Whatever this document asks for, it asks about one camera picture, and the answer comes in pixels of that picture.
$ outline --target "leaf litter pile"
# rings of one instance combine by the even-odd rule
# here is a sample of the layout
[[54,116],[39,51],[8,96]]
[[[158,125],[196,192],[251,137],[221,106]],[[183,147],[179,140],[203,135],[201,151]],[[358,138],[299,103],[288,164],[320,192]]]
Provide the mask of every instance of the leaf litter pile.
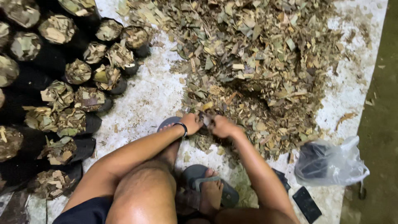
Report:
[[[331,0],[127,5],[133,22],[160,26],[176,43],[172,50],[186,59],[171,69],[188,73],[183,111],[229,117],[265,158],[277,159],[322,137],[314,115],[322,107],[326,73],[335,72],[346,57],[338,42],[342,33],[327,26],[335,15]],[[207,154],[214,142],[218,140],[210,134],[191,139]],[[220,147],[218,153],[224,152]]]

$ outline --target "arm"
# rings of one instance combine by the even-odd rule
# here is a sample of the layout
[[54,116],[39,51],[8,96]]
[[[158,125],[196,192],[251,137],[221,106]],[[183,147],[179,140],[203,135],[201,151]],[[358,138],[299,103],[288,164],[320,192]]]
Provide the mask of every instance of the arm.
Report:
[[284,213],[295,223],[300,223],[278,176],[254,149],[242,130],[220,115],[217,115],[214,121],[214,126],[210,127],[211,131],[220,138],[232,138],[261,204]]
[[[203,125],[196,122],[194,114],[186,114],[180,122],[187,126],[188,135]],[[183,135],[184,128],[176,125],[135,140],[102,157],[83,175],[62,212],[95,197],[114,195],[119,181],[130,170],[156,156]]]

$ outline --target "toe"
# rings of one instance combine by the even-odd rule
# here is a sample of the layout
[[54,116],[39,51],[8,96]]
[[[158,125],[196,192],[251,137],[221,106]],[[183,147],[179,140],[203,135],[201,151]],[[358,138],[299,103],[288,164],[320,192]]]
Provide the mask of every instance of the toe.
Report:
[[205,177],[211,177],[213,175],[213,169],[208,168],[205,173]]

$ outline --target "floor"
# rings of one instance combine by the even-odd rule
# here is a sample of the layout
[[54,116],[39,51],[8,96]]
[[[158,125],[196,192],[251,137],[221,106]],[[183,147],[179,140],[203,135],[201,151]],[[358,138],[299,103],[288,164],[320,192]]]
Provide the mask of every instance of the floor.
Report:
[[[118,0],[96,0],[96,2],[102,16],[116,18],[125,26],[128,25],[127,18],[120,18],[115,13]],[[322,101],[324,108],[318,112],[316,120],[326,133],[325,139],[338,144],[357,133],[366,93],[376,64],[387,0],[345,0],[335,1],[334,4],[339,15],[329,20],[329,28],[341,29],[344,33],[341,43],[350,55],[350,60],[345,59],[339,63],[337,70],[339,76],[333,75],[332,70],[326,74],[330,77],[330,81],[327,83],[326,97]],[[346,38],[352,30],[355,30],[356,36],[351,43],[348,43]],[[95,158],[84,162],[85,171],[107,153],[155,132],[161,121],[166,117],[174,116],[175,112],[181,108],[185,85],[180,83],[179,78],[184,78],[186,75],[169,71],[173,61],[181,58],[177,53],[169,51],[175,43],[168,40],[166,33],[161,31],[152,42],[156,41],[164,43],[164,46],[152,48],[152,55],[145,59],[137,76],[129,80],[124,96],[116,99],[111,112],[101,117],[102,126],[95,134],[97,153]],[[357,116],[344,121],[338,131],[335,131],[338,120],[345,113],[350,112],[357,113]],[[367,141],[365,137],[361,139],[361,144]],[[192,164],[203,164],[215,168],[222,178],[238,189],[241,206],[258,206],[257,197],[250,188],[250,182],[243,167],[239,165],[231,169],[228,164],[223,163],[223,155],[217,154],[217,147],[213,145],[211,149],[213,151],[206,155],[201,150],[191,147],[188,140],[183,141],[176,169],[181,171]],[[190,160],[184,160],[188,156],[191,157]],[[294,176],[294,164],[287,164],[287,157],[288,155],[282,155],[278,161],[268,162],[275,169],[286,173],[289,184],[292,186],[289,195],[292,196],[301,186],[297,184]],[[370,177],[377,176],[373,174],[372,168],[370,169]],[[315,223],[339,223],[344,188],[332,186],[308,187],[307,189],[323,213]],[[0,206],[0,214],[1,208],[8,202],[7,197],[9,195],[0,197],[0,203],[4,202],[4,205]],[[66,201],[67,198],[64,196],[48,202],[34,196],[30,197],[27,202],[30,223],[45,224],[46,219],[43,217],[47,217],[48,224],[52,223]],[[307,223],[293,200],[292,203],[300,221]]]
[[367,197],[358,198],[359,186],[347,188],[342,224],[398,223],[398,14],[389,1],[376,68],[367,94],[358,135],[361,159],[371,171],[364,181]]

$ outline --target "white concrete floor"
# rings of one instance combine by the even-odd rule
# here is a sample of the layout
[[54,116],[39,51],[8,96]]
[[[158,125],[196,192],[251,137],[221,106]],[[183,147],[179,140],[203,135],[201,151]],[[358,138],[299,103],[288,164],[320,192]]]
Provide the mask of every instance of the white concrete floor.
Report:
[[[96,0],[100,14],[103,17],[115,18],[128,25],[126,18],[120,18],[115,12],[117,10],[117,0]],[[329,20],[330,29],[341,29],[344,33],[341,38],[346,51],[351,52],[358,63],[347,59],[340,61],[336,77],[332,71],[327,74],[331,81],[326,89],[326,97],[322,101],[324,108],[318,111],[317,123],[327,132],[326,140],[335,144],[341,142],[349,136],[357,133],[363,103],[370,85],[373,69],[375,67],[378,46],[380,43],[383,21],[385,17],[387,0],[345,0],[334,2],[340,16]],[[367,48],[363,36],[359,31],[359,26],[364,24],[368,28],[372,40],[372,49]],[[345,39],[351,30],[356,31],[356,36],[351,44],[346,43]],[[168,40],[168,36],[163,31],[158,34],[153,41],[161,41],[163,47],[153,47],[152,55],[145,59],[145,64],[140,67],[136,77],[129,80],[127,91],[123,97],[115,100],[115,106],[110,113],[102,116],[102,126],[95,134],[97,139],[97,154],[94,159],[87,159],[84,162],[84,170],[99,158],[107,153],[129,143],[135,139],[146,136],[156,131],[158,125],[169,116],[174,116],[175,112],[181,108],[183,97],[183,87],[179,78],[186,77],[185,74],[172,74],[169,69],[175,60],[181,58],[175,52],[169,51],[175,43]],[[365,84],[359,84],[357,77],[363,77]],[[338,131],[334,131],[337,121],[344,113],[356,112],[358,116],[344,121]],[[232,186],[239,185],[243,203],[241,205],[256,207],[257,197],[250,188],[250,181],[241,165],[235,169],[229,168],[228,164],[223,163],[223,156],[218,155],[215,146],[213,152],[206,155],[199,149],[189,145],[189,141],[183,141],[179,150],[176,163],[177,170],[183,170],[192,164],[203,164],[217,169],[220,176],[228,181]],[[184,156],[191,156],[189,162],[184,162]],[[297,184],[294,176],[295,164],[287,164],[288,155],[281,155],[278,161],[270,160],[268,163],[275,169],[286,174],[291,189],[291,197],[301,186]],[[341,206],[343,200],[344,187],[307,187],[314,201],[322,211],[322,216],[315,223],[339,223]],[[0,197],[0,202],[8,202],[8,196]],[[47,202],[48,223],[59,215],[67,198],[61,196],[54,201]],[[304,215],[292,200],[297,216],[302,223],[307,223]],[[30,213],[31,224],[45,224],[45,201],[31,197],[28,201],[28,211]]]

